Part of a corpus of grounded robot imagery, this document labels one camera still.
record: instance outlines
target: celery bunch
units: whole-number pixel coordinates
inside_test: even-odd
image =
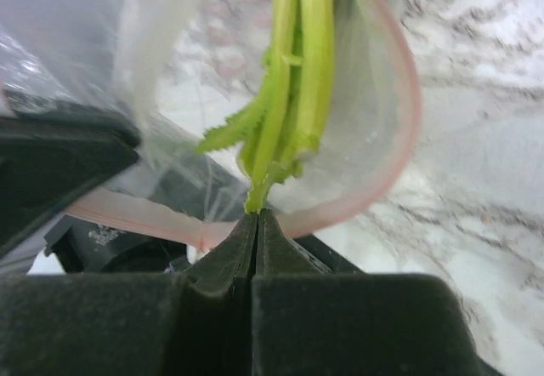
[[[243,142],[238,165],[251,178],[246,212],[259,212],[273,184],[303,174],[329,115],[334,65],[332,0],[273,0],[265,75],[253,101],[208,130],[197,151]]]

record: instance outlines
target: plastic wrap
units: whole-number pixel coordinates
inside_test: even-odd
[[[47,8],[20,0],[21,9],[3,1],[6,88],[113,110],[143,136],[140,164],[67,213],[199,249],[221,241],[243,213],[248,181],[237,148],[208,156],[193,149],[205,129],[255,95],[271,0],[43,0]],[[320,154],[302,179],[269,196],[288,235],[364,210],[410,155],[420,98],[391,13],[398,2],[335,0],[335,86]]]

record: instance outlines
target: white marble surface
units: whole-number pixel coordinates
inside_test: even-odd
[[[407,0],[423,126],[398,184],[319,237],[369,272],[459,295],[479,354],[544,368],[544,0]]]

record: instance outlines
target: black object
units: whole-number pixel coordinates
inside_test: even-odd
[[[5,95],[10,105],[41,100],[10,91]],[[64,101],[55,105],[59,111],[40,117],[0,117],[0,258],[138,160],[133,150],[138,133],[117,114]]]
[[[496,374],[474,353],[455,296],[442,281],[327,275],[330,266],[299,249],[265,210],[242,219],[180,274],[3,278],[0,370],[21,376]]]
[[[189,267],[184,244],[70,216],[64,216],[45,236],[45,241],[46,255],[55,253],[68,273],[164,272],[173,262],[177,271]]]
[[[40,98],[8,93],[13,108],[26,100]],[[0,256],[138,158],[138,134],[119,114],[53,106],[0,119]],[[233,179],[212,169],[216,191]],[[206,212],[174,172],[152,199]],[[224,219],[243,215],[242,202],[225,201]],[[70,218],[48,247],[77,275],[0,278],[0,374],[498,374],[474,353],[444,283],[361,273],[313,236],[285,238],[269,210],[243,217],[193,266],[184,246]],[[165,265],[182,272],[133,273]]]

